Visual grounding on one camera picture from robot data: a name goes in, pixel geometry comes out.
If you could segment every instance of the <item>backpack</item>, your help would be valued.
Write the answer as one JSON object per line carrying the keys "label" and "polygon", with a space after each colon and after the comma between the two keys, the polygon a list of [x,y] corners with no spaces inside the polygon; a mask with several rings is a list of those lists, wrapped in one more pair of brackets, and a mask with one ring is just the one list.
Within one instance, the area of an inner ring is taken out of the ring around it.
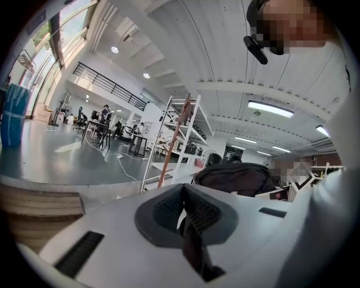
{"label": "backpack", "polygon": [[195,184],[249,197],[276,189],[270,170],[254,163],[214,164],[197,174]]}

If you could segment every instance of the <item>blue bin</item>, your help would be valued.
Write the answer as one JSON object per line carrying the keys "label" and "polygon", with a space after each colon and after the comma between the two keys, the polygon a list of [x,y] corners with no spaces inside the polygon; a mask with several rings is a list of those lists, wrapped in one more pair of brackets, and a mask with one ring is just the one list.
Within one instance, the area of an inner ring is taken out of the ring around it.
{"label": "blue bin", "polygon": [[17,147],[21,143],[26,108],[30,91],[25,87],[11,84],[4,103],[1,142],[3,147]]}

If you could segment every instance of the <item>wooden platform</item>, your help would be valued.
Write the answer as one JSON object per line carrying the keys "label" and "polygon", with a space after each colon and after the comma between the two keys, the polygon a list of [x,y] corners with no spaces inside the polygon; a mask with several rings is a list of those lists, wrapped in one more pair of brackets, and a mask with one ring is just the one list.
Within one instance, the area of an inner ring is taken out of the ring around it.
{"label": "wooden platform", "polygon": [[0,184],[0,200],[15,240],[35,252],[84,215],[77,192],[38,192]]}

